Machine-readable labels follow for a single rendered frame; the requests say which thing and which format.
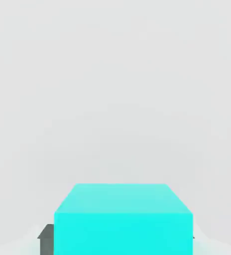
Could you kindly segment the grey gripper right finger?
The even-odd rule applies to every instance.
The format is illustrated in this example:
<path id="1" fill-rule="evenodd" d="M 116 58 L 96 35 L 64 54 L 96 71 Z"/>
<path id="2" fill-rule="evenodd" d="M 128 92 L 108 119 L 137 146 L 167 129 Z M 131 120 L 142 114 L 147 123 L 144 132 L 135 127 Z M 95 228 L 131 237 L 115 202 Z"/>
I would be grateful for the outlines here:
<path id="1" fill-rule="evenodd" d="M 231 245 L 208 238 L 197 225 L 193 226 L 193 255 L 231 255 Z"/>

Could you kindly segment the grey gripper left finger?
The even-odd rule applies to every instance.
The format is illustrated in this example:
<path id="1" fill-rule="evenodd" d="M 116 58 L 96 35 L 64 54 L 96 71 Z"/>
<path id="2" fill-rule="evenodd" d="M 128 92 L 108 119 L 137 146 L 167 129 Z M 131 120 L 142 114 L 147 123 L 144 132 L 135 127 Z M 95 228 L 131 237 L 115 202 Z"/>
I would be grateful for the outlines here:
<path id="1" fill-rule="evenodd" d="M 0 255 L 54 255 L 54 225 L 34 226 L 21 239 L 2 245 Z"/>

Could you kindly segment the small cyan cube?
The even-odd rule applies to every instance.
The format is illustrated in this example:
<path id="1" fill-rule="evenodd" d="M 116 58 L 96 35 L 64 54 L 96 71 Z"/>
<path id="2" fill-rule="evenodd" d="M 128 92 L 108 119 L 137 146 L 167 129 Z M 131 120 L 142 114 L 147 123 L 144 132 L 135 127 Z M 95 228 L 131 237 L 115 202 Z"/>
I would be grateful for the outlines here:
<path id="1" fill-rule="evenodd" d="M 166 184 L 76 184 L 54 213 L 54 255 L 193 255 L 193 214 Z"/>

